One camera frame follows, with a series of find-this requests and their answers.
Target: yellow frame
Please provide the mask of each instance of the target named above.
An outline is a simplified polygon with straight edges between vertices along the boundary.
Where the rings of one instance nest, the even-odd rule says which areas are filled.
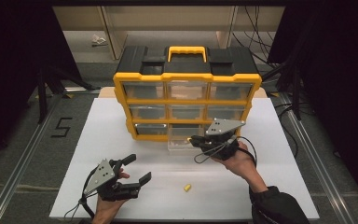
[[[168,115],[168,105],[243,105],[244,110],[241,115],[241,120],[246,120],[250,109],[252,108],[252,99],[255,91],[257,91],[261,84],[261,76],[259,74],[235,74],[233,76],[214,76],[205,73],[163,73],[161,75],[142,75],[140,73],[120,73],[117,72],[113,78],[115,82],[115,94],[117,100],[123,106],[124,112],[127,117],[126,125],[132,137],[136,140],[151,140],[151,141],[167,141],[168,140],[168,127],[171,124],[204,124],[208,125],[211,120],[206,119],[204,112],[203,119],[134,119],[131,116],[129,105],[165,105],[165,114]],[[176,80],[185,81],[202,81],[207,84],[205,99],[188,100],[188,99],[169,99],[167,83]],[[122,82],[162,82],[163,95],[162,99],[129,99],[126,96]],[[245,101],[243,100],[213,100],[209,99],[211,83],[248,83],[252,84],[252,88]],[[138,134],[135,130],[135,123],[155,123],[167,124],[166,135],[152,135],[152,134]]]

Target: yellow storage organizer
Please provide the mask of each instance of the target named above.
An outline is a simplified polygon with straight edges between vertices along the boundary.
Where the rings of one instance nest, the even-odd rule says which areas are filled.
[[[147,47],[129,46],[113,80],[132,137],[167,141],[171,128],[246,120],[261,76],[247,48],[168,47],[153,56]]]

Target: gray floor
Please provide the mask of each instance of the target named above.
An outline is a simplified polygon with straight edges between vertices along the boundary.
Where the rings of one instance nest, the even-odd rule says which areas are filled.
[[[113,86],[112,76],[117,61],[110,58],[109,49],[107,47],[93,48],[91,46],[93,33],[91,32],[65,34],[84,80],[94,86]],[[241,42],[243,41],[242,44],[249,45],[250,42],[243,33],[238,33],[236,36]],[[156,50],[159,47],[189,43],[211,48],[217,47],[217,40],[212,33],[133,33],[127,40],[128,45],[147,45],[156,48]],[[232,45],[239,45],[235,38]],[[251,46],[251,49],[257,55],[263,56],[259,48],[260,46],[255,44]],[[264,72],[270,69],[261,64],[260,61],[257,61],[257,63],[260,71]],[[276,77],[263,84],[263,88],[267,92],[276,92],[274,79]],[[65,86],[76,86],[69,81],[63,83]],[[61,98],[0,223],[61,223],[59,220],[50,219],[48,214],[76,149],[77,140],[81,135],[92,101],[96,97],[98,95],[95,93],[81,93],[70,94]],[[271,95],[270,99],[275,105],[282,104],[282,97]],[[302,102],[307,102],[305,94],[302,95]],[[348,205],[355,220],[354,223],[358,223],[358,186],[353,181],[345,164],[333,154],[334,147],[317,116],[313,114],[311,107],[309,105],[302,105],[302,107],[301,118],[310,139]],[[277,114],[280,114],[282,110],[283,107],[278,108]],[[71,118],[62,121],[62,126],[70,127],[70,130],[66,137],[53,137],[53,135],[64,134],[64,130],[56,129],[61,118]],[[0,192],[9,179],[12,170],[15,169],[28,141],[32,138],[37,121],[38,102],[35,92],[30,97],[28,107],[24,108],[17,125],[11,130],[11,135],[6,139],[7,146],[0,148]],[[288,129],[289,133],[296,136],[287,115],[282,117],[282,124]],[[291,148],[295,150],[293,139],[289,135],[287,135],[287,139]],[[296,141],[299,145],[296,161],[321,217],[315,223],[339,223],[321,182],[313,170],[310,159],[298,138],[296,138]]]

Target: small yellow object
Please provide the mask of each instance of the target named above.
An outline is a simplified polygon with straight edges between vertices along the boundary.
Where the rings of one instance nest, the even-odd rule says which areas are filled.
[[[185,192],[188,192],[191,189],[191,185],[188,184],[184,187]]]

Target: aluminum rail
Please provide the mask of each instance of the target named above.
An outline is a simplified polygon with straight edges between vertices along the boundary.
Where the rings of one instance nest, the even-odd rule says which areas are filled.
[[[31,140],[28,142],[27,147],[22,152],[19,162],[17,163],[16,167],[14,168],[13,172],[10,175],[10,178],[6,182],[4,188],[2,189],[0,193],[0,219],[2,215],[5,213],[5,210],[8,204],[10,203],[10,200],[14,194],[14,191],[16,190],[16,187],[19,185],[27,166],[34,155],[34,152],[36,151],[40,140],[43,137],[43,134],[51,118],[51,115],[54,109],[56,108],[58,102],[61,100],[61,98],[62,95],[60,94],[54,95],[51,98],[51,102],[49,104],[50,108],[48,109],[48,113],[45,119],[41,123],[37,124],[33,136],[31,137]]]
[[[284,104],[291,104],[289,97],[285,93],[282,93],[282,102]],[[308,136],[301,120],[297,120],[296,115],[292,111],[289,111],[288,115],[296,130],[297,136],[310,159],[310,163],[312,164],[312,167],[318,176],[322,187],[324,188],[324,192],[336,212],[339,222],[345,224],[355,223],[345,200],[339,193],[339,190],[330,174],[327,172],[327,169],[324,166],[324,163],[321,160],[315,146],[312,144],[312,141],[310,140],[310,137]]]

